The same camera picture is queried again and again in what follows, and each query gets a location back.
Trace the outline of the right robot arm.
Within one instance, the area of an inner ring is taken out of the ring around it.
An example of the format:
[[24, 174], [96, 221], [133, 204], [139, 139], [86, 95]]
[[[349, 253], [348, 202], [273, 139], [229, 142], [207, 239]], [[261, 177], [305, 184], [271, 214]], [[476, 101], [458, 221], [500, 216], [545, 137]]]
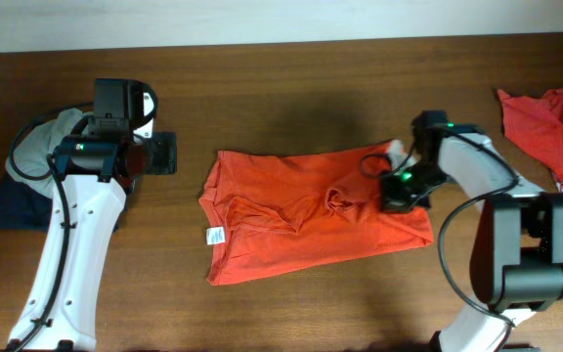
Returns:
[[[380, 208], [410, 213], [448, 182], [468, 199], [444, 220], [437, 235], [440, 265], [464, 306], [428, 343], [431, 351], [508, 351], [513, 330], [563, 300], [563, 194], [528, 181], [474, 124], [453, 124], [443, 110], [426, 110], [412, 123], [411, 151], [387, 157], [379, 175]], [[467, 296], [448, 267], [446, 233], [470, 206], [481, 212], [469, 264]]]

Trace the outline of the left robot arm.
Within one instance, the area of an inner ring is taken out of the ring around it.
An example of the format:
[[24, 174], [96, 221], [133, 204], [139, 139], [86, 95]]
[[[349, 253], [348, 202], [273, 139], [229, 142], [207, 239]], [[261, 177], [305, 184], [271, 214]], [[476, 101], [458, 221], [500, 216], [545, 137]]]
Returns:
[[54, 181], [47, 238], [9, 351], [92, 351], [110, 237], [144, 175], [177, 170], [172, 132], [153, 129], [158, 97], [147, 83], [98, 78], [94, 108], [46, 155]]

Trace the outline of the orange soccer t-shirt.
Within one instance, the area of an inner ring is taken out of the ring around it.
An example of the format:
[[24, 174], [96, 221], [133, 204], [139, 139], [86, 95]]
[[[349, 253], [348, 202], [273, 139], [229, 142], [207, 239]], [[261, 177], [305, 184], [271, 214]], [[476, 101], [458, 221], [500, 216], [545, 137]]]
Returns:
[[220, 151], [198, 200], [214, 286], [416, 249], [434, 242], [426, 210], [386, 213], [379, 183], [390, 142], [296, 156]]

